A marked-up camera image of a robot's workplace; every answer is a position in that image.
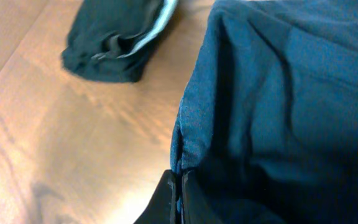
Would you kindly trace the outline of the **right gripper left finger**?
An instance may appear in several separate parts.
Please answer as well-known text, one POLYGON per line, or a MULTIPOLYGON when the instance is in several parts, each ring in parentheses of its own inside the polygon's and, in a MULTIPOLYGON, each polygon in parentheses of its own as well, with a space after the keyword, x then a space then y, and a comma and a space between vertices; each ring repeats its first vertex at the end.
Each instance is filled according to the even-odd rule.
POLYGON ((165 170, 145 210, 134 224, 176 224, 175 174, 165 170))

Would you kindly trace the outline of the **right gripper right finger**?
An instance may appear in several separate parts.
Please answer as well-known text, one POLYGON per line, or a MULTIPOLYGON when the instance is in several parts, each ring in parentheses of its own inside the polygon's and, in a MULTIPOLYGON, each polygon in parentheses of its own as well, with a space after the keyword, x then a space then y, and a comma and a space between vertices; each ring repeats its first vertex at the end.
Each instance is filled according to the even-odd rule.
POLYGON ((223 224, 209 206, 194 171, 182 177, 182 223, 223 224))

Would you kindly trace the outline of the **navy blue shorts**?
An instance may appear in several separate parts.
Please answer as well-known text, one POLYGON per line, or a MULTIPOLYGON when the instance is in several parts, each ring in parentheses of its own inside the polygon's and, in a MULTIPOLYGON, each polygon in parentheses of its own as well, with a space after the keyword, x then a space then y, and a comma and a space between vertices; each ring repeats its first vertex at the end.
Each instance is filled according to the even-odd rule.
POLYGON ((216 1, 172 136, 223 223, 358 223, 358 0, 216 1))

